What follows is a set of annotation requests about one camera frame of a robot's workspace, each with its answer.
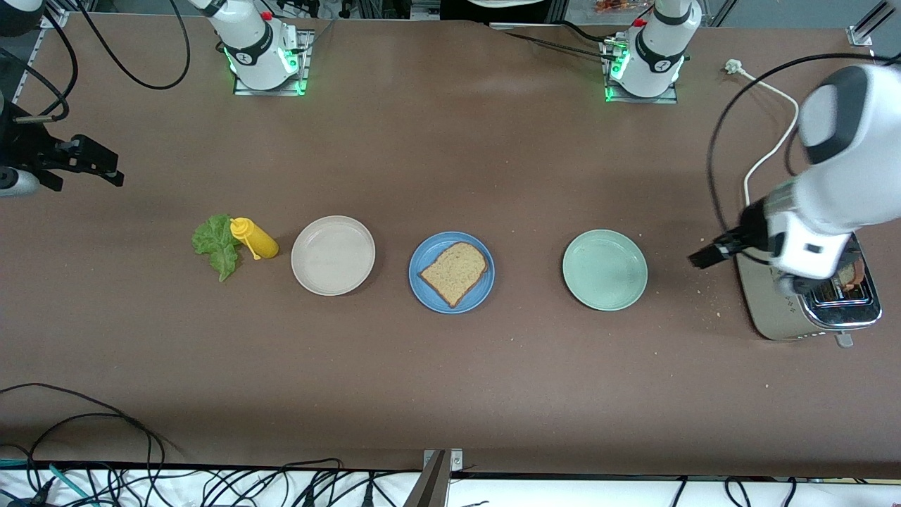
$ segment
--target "yellow bottle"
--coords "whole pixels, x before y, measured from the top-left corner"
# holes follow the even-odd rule
[[[278,254],[278,243],[249,218],[232,218],[232,235],[250,248],[253,259],[271,259]]]

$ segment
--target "brown table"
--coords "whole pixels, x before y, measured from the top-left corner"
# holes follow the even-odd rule
[[[173,18],[96,18],[139,76],[177,75]],[[845,51],[841,31],[701,30],[679,104],[643,106],[605,103],[590,58],[463,22],[337,22],[307,97],[234,97],[212,27],[187,26],[191,71],[166,92],[128,81],[82,19],[66,26],[81,74],[71,117],[50,130],[96,138],[127,177],[116,189],[64,175],[62,193],[0,201],[1,384],[94,395],[183,462],[410,467],[425,447],[462,447],[477,471],[898,476],[901,223],[860,234],[886,314],[851,350],[762,339],[733,266],[686,260],[717,231],[705,148],[744,84],[723,63],[760,73]],[[802,97],[841,65],[771,82]],[[65,83],[55,36],[36,66]],[[21,103],[49,100],[30,79]],[[716,160],[730,216],[788,114],[761,90],[728,122]],[[780,165],[761,169],[757,195],[786,177]],[[216,213],[251,217],[282,254],[245,251],[220,283],[190,245]],[[324,298],[296,282],[289,252],[331,214],[362,221],[378,258],[361,289]],[[588,309],[563,284],[566,245],[593,228],[646,254],[648,289],[625,311]],[[431,312],[407,284],[412,251],[448,229],[496,260],[494,290],[466,315]],[[0,433],[25,442],[76,410],[90,409],[9,395]],[[115,428],[80,424],[38,458],[142,460],[141,438]]]

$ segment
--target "white cable plug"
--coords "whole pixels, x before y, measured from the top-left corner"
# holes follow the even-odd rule
[[[746,72],[745,69],[742,68],[742,63],[739,60],[732,59],[732,60],[726,61],[723,68],[725,69],[727,74],[730,74],[730,75],[731,74],[741,74],[742,76],[750,79],[751,81],[756,79],[751,74]],[[798,107],[797,101],[794,98],[789,97],[788,94],[784,93],[782,90],[774,88],[774,87],[768,85],[767,83],[764,83],[763,81],[761,81],[760,83],[757,83],[757,84],[761,85],[762,87],[764,87],[774,93],[781,95],[788,102],[791,102],[791,105],[795,108],[795,117],[792,118],[791,124],[789,124],[786,132],[784,134],[782,134],[782,138],[779,139],[779,142],[776,143],[776,146],[774,146],[773,149],[769,151],[769,153],[767,153],[766,155],[763,155],[763,157],[761,157],[760,160],[755,162],[754,165],[752,165],[751,168],[748,170],[748,173],[744,175],[744,182],[742,183],[742,188],[744,189],[744,205],[745,206],[751,205],[751,191],[748,189],[748,182],[751,181],[751,175],[754,174],[754,171],[756,171],[757,168],[759,168],[761,165],[763,165],[763,162],[769,160],[769,157],[776,154],[776,152],[779,151],[779,148],[781,148],[782,145],[785,144],[786,139],[788,139],[788,137],[791,135],[792,131],[795,130],[795,125],[797,124],[797,117],[800,112],[800,108]]]

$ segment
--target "toast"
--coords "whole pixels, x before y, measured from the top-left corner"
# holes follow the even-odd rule
[[[486,271],[488,262],[485,255],[475,246],[460,241],[441,252],[435,262],[422,270],[419,276],[451,308],[456,308]]]

